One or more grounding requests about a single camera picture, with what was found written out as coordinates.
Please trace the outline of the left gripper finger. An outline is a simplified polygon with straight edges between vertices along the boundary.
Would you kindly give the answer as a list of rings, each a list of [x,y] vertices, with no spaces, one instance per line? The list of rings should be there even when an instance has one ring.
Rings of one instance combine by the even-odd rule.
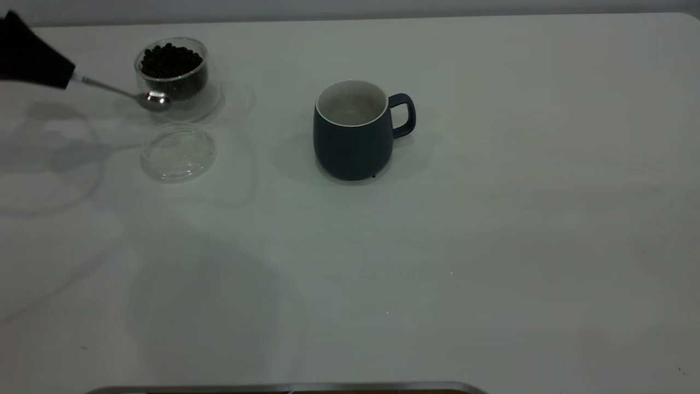
[[[35,35],[30,27],[25,24],[20,15],[13,10],[9,10],[5,17],[2,18],[1,57],[2,54],[54,58],[61,56],[67,59]]]
[[[73,63],[61,56],[54,58],[2,54],[1,57],[3,82],[31,83],[65,89],[72,75]]]

